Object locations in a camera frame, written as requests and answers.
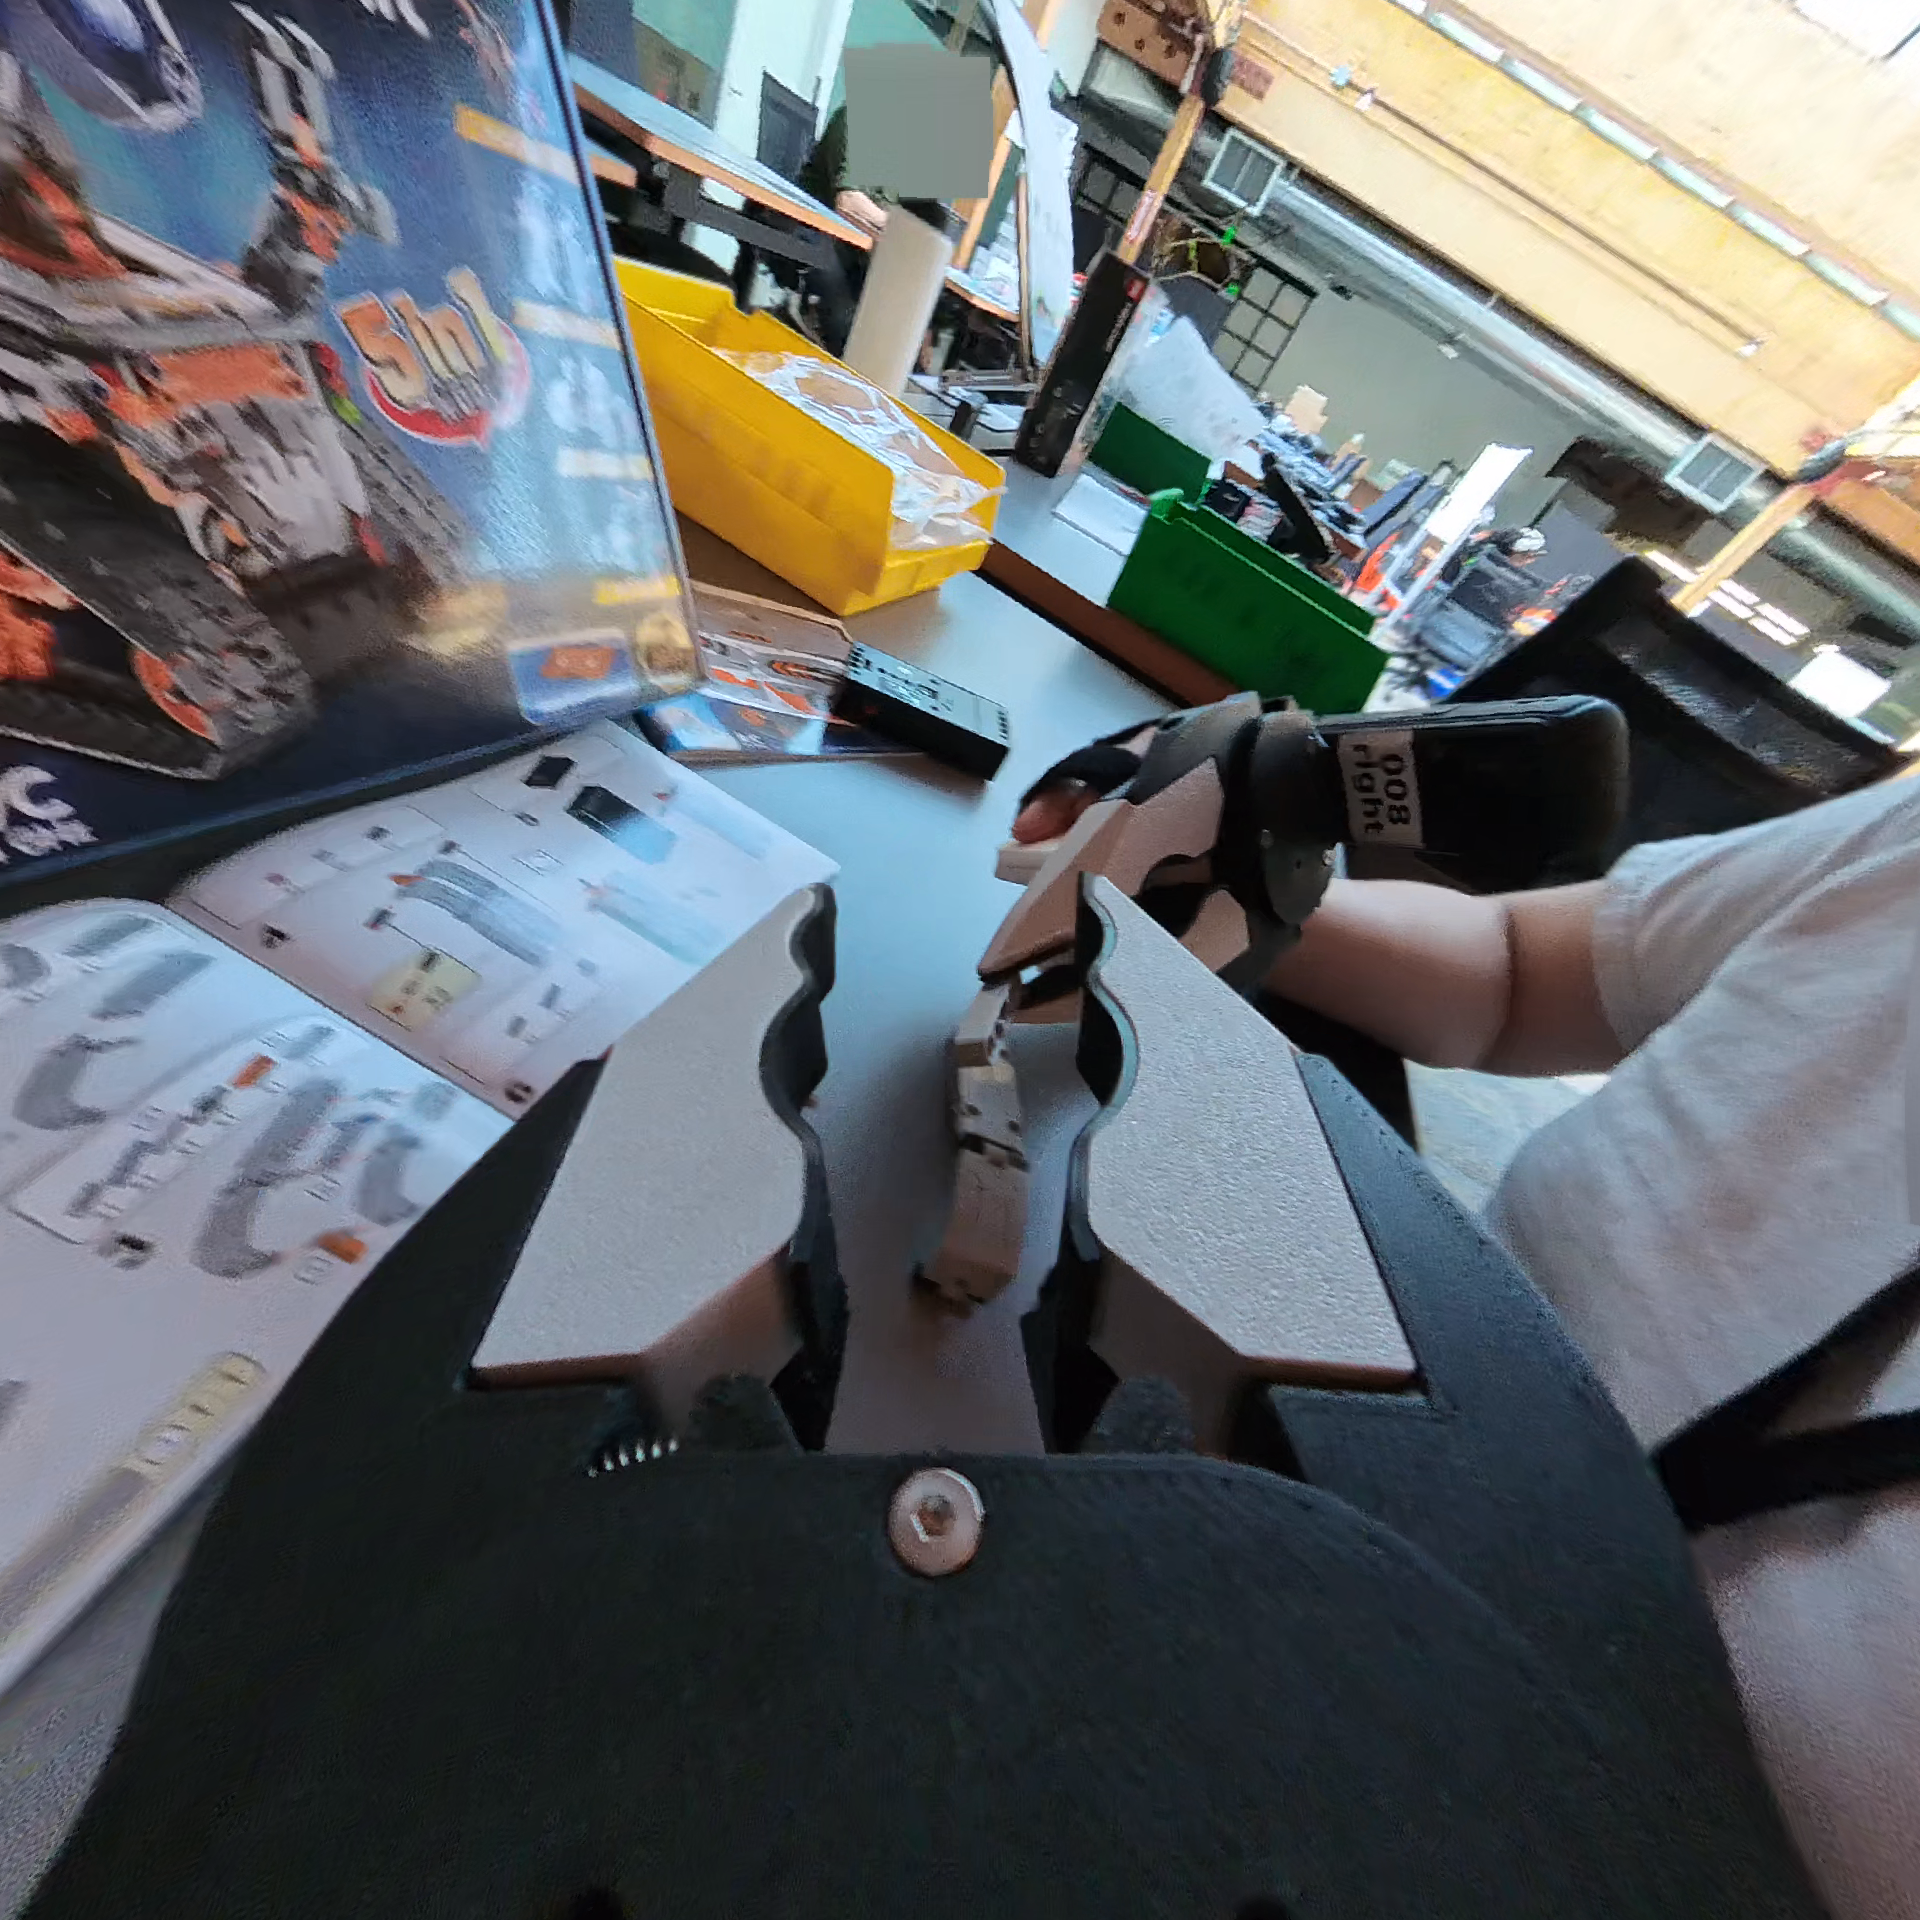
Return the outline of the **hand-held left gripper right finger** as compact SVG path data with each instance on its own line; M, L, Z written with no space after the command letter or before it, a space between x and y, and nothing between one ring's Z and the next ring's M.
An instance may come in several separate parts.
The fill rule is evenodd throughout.
M1195 1453L1262 1393L1410 1394L1417 1357L1309 1097L1303 1056L1112 879L1075 897L1095 1118L1027 1313L1050 1453L1162 1378Z

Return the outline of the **colour cover booklet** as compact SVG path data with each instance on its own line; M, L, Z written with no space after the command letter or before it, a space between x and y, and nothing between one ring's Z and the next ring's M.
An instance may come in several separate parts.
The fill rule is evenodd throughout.
M693 585L693 654L693 686L637 717L682 768L906 755L906 743L836 712L850 671L839 616Z

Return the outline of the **adjoining grey table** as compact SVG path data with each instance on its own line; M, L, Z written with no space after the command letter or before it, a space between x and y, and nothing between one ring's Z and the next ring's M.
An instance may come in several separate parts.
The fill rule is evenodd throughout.
M1226 701L1232 681L1112 607L1122 551L1056 512L1065 489L1072 481L1007 463L996 547L979 573L1171 707Z

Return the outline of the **yellow storage bin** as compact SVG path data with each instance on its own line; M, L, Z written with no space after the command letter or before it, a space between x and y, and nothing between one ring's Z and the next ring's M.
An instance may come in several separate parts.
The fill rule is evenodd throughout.
M774 313L732 309L732 292L717 281L676 275L638 259L617 259L614 271L664 441L669 497L682 516L839 616L875 610L980 567L996 531L988 543L945 551L895 551L891 489L829 489L806 469L814 441L783 454L768 392L723 365L723 345L836 353ZM1007 481L988 454L953 441L945 423L937 438L979 472Z

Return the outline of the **grey desk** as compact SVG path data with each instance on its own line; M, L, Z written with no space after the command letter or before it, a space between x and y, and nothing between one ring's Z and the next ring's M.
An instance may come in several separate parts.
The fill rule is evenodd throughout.
M768 821L839 860L839 981L821 1004L829 1080L814 1103L850 1292L829 1453L1044 1453L1020 1313L1056 1262L1060 1214L1031 1214L1020 1282L996 1308L947 1313L911 1282L947 1209L945 1044L979 985L979 952L1011 909L996 860L1020 788L1090 737L1162 712L1162 701L980 573L868 610L850 636L996 696L1011 707L1017 743L996 786L920 755L712 775ZM1031 1202L1060 1209L1065 1132L1090 1108L1065 1024L1027 1032L1020 1097ZM111 1760L155 1622L220 1489L226 1470L8 1696L8 1916L30 1909Z

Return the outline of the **person's right forearm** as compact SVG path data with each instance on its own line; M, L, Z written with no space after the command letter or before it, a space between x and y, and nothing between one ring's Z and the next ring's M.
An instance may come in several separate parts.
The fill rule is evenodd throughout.
M1457 892L1400 879L1333 879L1269 992L1428 1068L1615 1068L1595 978L1608 888Z

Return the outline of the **grey hinged panel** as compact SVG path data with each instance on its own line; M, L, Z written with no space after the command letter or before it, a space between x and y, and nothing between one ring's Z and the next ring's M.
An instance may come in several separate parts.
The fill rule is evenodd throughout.
M915 1282L947 1308L988 1308L1020 1273L1031 1164L1011 1024L1020 981L988 981L947 1035L953 1198Z

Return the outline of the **person's right hand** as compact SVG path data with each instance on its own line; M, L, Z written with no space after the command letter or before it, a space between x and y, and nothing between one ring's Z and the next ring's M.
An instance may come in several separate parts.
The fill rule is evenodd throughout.
M1011 842L1035 849L1065 840L1095 806L1127 792L1134 777L1114 786L1095 786L1095 777L1050 777L1035 786L1017 821L1011 821Z

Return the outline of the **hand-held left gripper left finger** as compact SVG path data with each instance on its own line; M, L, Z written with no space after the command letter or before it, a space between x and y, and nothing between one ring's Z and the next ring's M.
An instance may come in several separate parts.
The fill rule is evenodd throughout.
M836 888L806 882L624 1032L467 1357L485 1393L624 1386L644 1436L763 1378L821 1453L850 1340L814 1095Z

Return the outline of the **blue robot kit box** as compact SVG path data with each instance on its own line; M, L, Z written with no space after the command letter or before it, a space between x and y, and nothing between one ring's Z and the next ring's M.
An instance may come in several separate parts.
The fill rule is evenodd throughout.
M0 879L702 681L554 8L0 8Z

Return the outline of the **open instruction booklet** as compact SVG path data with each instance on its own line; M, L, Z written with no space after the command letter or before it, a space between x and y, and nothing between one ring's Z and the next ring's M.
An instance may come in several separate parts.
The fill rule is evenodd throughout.
M561 1068L839 864L624 721L8 920L8 1687Z

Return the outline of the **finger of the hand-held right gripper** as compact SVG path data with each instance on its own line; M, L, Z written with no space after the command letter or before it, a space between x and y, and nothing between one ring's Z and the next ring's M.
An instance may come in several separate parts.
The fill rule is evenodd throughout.
M1044 842L1001 842L996 879L1020 882L988 939L979 978L996 985L1031 966L1056 966L1075 945L1083 879L1114 882L1127 897L1145 892L1162 860L1205 860L1221 840L1226 777L1195 761L1146 800L1101 800L1072 834Z
M1207 969L1226 969L1254 947L1254 920L1232 892L1138 892L1134 906ZM1083 1020L1083 978L1090 961L1072 939L1065 947L1020 969L1011 1020Z

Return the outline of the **white paper roll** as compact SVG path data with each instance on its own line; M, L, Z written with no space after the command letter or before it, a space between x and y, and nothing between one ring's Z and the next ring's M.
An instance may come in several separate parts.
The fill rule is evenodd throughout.
M899 395L947 286L947 210L937 198L881 202L868 249L868 281L839 361L875 392Z

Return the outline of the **clear plastic bag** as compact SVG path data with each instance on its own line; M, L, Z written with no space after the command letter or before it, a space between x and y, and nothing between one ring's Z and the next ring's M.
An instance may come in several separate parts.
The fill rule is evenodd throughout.
M1007 481L979 472L962 454L947 454L933 419L911 412L839 361L796 345L723 345L723 365L768 392L783 454L814 441L806 469L829 489L891 489L895 551L988 543Z

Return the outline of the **long wooden table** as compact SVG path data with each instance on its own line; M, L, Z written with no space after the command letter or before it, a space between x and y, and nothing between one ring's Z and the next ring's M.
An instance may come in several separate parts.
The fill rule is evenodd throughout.
M871 252L871 234L796 188L756 156L732 148L723 134L702 129L688 108L664 106L638 83L614 79L608 65L567 54L572 106L599 129L599 137L637 143L649 167L664 167L664 198L676 223L753 236L756 249L814 259L796 234L774 234L743 210L783 216L829 243L850 243Z

